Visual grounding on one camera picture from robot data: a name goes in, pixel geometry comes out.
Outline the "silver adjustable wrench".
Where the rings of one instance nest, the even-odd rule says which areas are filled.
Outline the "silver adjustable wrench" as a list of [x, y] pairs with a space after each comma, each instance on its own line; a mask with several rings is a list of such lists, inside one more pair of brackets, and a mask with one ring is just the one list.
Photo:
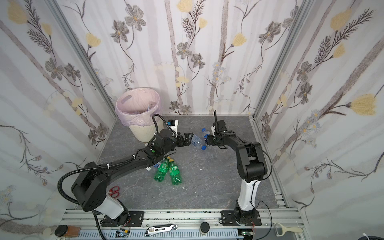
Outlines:
[[161, 234], [161, 233], [167, 233], [174, 231], [178, 228], [178, 225], [176, 224], [167, 224], [167, 225], [157, 225], [157, 226], [152, 226], [147, 228], [145, 232], [145, 237], [150, 237], [156, 234]]

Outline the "black lid brown jar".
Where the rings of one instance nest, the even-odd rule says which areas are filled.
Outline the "black lid brown jar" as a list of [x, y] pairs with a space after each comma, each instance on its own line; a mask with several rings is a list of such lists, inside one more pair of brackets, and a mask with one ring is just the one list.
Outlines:
[[58, 225], [54, 234], [56, 237], [75, 238], [78, 237], [81, 228], [71, 225]]

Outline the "cream bin with pink liner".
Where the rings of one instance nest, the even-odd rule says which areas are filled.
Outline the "cream bin with pink liner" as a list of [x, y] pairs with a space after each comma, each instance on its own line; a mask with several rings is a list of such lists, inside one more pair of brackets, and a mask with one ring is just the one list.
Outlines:
[[158, 92], [150, 88], [137, 88], [122, 94], [115, 103], [115, 112], [122, 125], [129, 127], [135, 138], [147, 143], [155, 135], [152, 116], [163, 110]]

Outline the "red scissors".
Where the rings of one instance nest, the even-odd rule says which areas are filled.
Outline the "red scissors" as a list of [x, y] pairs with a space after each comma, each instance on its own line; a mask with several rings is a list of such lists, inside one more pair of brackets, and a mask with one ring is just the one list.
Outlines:
[[119, 197], [120, 195], [120, 187], [114, 186], [108, 191], [108, 195], [114, 199]]

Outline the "pepsi label clear bottle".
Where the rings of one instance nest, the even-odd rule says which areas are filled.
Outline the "pepsi label clear bottle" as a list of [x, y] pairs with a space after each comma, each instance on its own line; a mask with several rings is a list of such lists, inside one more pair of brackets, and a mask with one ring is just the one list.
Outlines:
[[211, 134], [211, 132], [208, 130], [208, 129], [206, 129], [206, 128], [203, 128], [202, 129], [202, 135], [203, 135], [203, 137], [205, 137], [206, 135], [210, 135]]

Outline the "black round knob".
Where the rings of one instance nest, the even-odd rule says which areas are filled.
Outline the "black round knob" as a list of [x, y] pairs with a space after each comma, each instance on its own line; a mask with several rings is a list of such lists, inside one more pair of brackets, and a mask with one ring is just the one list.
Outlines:
[[202, 222], [200, 225], [201, 234], [207, 234], [210, 231], [210, 224], [208, 222]]

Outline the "small blue label bottle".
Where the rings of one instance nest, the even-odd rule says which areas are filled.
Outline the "small blue label bottle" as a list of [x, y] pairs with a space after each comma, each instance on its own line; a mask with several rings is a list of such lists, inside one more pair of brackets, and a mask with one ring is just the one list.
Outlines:
[[151, 167], [147, 167], [146, 170], [147, 171], [150, 171], [152, 168], [158, 168], [160, 166], [161, 162], [158, 162], [156, 163], [155, 165], [151, 166]]

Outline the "green soda bottle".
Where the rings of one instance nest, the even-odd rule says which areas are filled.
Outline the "green soda bottle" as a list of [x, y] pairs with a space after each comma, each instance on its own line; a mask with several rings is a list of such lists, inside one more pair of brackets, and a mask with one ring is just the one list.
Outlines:
[[162, 182], [165, 179], [165, 176], [169, 170], [169, 163], [171, 158], [166, 157], [163, 159], [163, 161], [160, 163], [158, 170], [156, 174], [154, 175], [154, 180], [157, 182]]
[[173, 159], [169, 160], [169, 173], [173, 185], [179, 185], [182, 183], [179, 167]]

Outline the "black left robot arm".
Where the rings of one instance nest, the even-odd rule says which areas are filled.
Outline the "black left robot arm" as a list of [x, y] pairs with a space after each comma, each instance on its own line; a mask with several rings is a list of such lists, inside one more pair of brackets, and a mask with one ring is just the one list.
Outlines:
[[177, 147], [187, 147], [192, 143], [193, 133], [181, 134], [172, 129], [167, 121], [160, 130], [154, 114], [152, 120], [155, 133], [148, 145], [128, 157], [98, 165], [90, 162], [84, 168], [64, 174], [57, 184], [59, 194], [69, 202], [81, 206], [83, 211], [92, 212], [94, 217], [104, 215], [113, 227], [125, 227], [131, 220], [129, 210], [121, 201], [107, 194], [107, 187], [113, 181], [140, 169], [151, 167], [167, 157]]

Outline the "white vegetable peeler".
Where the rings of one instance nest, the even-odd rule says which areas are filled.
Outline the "white vegetable peeler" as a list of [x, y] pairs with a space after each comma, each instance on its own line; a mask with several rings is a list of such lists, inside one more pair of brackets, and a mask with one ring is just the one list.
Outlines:
[[303, 233], [303, 229], [299, 227], [286, 227], [281, 223], [273, 223], [275, 226], [276, 237], [283, 237], [286, 233]]

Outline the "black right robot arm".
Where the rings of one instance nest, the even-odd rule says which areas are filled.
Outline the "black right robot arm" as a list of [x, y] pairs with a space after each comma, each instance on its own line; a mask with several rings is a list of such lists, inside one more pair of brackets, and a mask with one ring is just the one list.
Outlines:
[[256, 193], [260, 183], [266, 180], [268, 166], [267, 154], [258, 142], [251, 143], [242, 140], [234, 131], [226, 127], [224, 120], [218, 120], [214, 111], [215, 121], [212, 133], [204, 136], [204, 141], [209, 146], [227, 148], [236, 153], [237, 171], [242, 179], [240, 195], [236, 201], [233, 217], [222, 216], [222, 225], [261, 226], [258, 204], [255, 203]]

